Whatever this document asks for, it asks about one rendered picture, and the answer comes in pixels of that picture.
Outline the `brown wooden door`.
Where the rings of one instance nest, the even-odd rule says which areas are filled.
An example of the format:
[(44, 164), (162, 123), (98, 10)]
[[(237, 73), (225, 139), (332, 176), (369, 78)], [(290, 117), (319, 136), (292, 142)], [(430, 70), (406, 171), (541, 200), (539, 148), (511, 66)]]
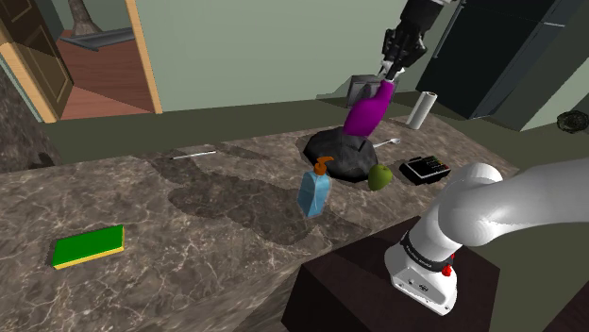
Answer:
[(0, 56), (42, 121), (58, 121), (74, 82), (34, 0), (0, 0)]

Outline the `blue soap dispenser orange pump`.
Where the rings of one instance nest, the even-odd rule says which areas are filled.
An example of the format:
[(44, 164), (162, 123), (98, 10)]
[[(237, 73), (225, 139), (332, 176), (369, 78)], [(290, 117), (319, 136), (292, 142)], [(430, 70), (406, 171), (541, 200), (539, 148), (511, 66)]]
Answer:
[(297, 195), (297, 203), (307, 218), (322, 213), (331, 187), (326, 163), (333, 161), (333, 157), (320, 157), (313, 169), (302, 176)]

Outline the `purple bottle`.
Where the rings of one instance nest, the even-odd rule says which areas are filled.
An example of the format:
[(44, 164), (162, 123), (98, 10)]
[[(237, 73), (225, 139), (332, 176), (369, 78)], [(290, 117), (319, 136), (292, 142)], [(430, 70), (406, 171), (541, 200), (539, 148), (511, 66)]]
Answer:
[(394, 91), (393, 80), (381, 80), (373, 97), (358, 101), (348, 112), (343, 132), (349, 136), (370, 136), (386, 113)]

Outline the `white paper towel roll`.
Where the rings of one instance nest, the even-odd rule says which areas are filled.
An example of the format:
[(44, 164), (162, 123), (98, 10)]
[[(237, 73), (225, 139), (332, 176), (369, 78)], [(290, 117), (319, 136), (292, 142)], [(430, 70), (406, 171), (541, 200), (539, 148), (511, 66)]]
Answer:
[(429, 114), (434, 105), (438, 95), (435, 92), (423, 91), (415, 106), (412, 109), (410, 116), (407, 119), (406, 125), (413, 130), (418, 130), (425, 118)]

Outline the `black refrigerator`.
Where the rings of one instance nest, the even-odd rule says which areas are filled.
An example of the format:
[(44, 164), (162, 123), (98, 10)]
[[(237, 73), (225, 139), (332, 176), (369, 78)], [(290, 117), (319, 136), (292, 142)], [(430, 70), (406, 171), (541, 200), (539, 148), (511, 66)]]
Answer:
[(460, 0), (416, 85), (466, 119), (522, 131), (587, 93), (589, 0)]

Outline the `green and yellow sponge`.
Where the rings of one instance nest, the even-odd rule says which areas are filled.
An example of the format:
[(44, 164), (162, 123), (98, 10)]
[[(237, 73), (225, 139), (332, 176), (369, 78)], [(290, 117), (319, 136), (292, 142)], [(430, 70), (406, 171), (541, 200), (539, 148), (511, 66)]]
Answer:
[(124, 250), (125, 228), (118, 224), (57, 240), (51, 266), (60, 270)]

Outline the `dark robot stand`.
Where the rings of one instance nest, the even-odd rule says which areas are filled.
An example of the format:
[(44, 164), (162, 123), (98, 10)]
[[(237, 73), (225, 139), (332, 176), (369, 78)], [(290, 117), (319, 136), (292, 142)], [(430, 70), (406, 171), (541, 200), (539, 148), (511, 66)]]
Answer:
[(440, 316), (391, 285), (385, 250), (417, 216), (304, 263), (281, 322), (289, 332), (489, 332), (500, 269), (468, 248), (453, 264), (454, 308)]

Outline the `black calculator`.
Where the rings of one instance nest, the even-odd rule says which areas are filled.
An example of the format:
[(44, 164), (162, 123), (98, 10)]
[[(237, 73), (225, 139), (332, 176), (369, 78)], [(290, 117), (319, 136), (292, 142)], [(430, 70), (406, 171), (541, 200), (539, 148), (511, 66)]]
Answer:
[(414, 185), (432, 184), (449, 175), (451, 169), (435, 156), (417, 157), (399, 166)]

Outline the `grey metal box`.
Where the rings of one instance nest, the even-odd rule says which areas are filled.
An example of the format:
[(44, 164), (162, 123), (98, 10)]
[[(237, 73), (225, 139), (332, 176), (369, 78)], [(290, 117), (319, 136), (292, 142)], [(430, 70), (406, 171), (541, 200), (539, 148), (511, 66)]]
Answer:
[(346, 106), (352, 108), (358, 101), (363, 99), (375, 99), (383, 101), (388, 98), (391, 102), (399, 79), (393, 80), (393, 87), (381, 88), (382, 77), (377, 75), (353, 75), (346, 96)]

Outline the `dark round object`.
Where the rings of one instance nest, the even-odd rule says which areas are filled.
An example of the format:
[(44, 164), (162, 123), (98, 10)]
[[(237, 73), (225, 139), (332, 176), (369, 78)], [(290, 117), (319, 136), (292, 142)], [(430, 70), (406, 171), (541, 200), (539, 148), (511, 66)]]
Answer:
[(556, 125), (569, 134), (575, 134), (589, 128), (589, 115), (578, 110), (566, 111), (557, 116)]

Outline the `black round pan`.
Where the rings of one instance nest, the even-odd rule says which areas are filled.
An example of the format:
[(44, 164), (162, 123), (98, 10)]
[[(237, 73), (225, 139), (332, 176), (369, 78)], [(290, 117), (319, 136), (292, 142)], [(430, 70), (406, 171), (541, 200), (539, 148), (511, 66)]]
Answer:
[(332, 157), (326, 163), (327, 174), (350, 183), (367, 180), (370, 169), (379, 164), (373, 143), (366, 137), (346, 135), (341, 126), (313, 134), (303, 154), (312, 163)]

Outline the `green apple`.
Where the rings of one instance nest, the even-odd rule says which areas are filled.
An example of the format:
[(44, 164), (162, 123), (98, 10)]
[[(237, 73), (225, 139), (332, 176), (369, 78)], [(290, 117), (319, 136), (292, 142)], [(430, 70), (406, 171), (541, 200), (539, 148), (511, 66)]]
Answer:
[(383, 164), (374, 165), (368, 174), (368, 187), (371, 191), (379, 191), (387, 186), (393, 177), (392, 171)]

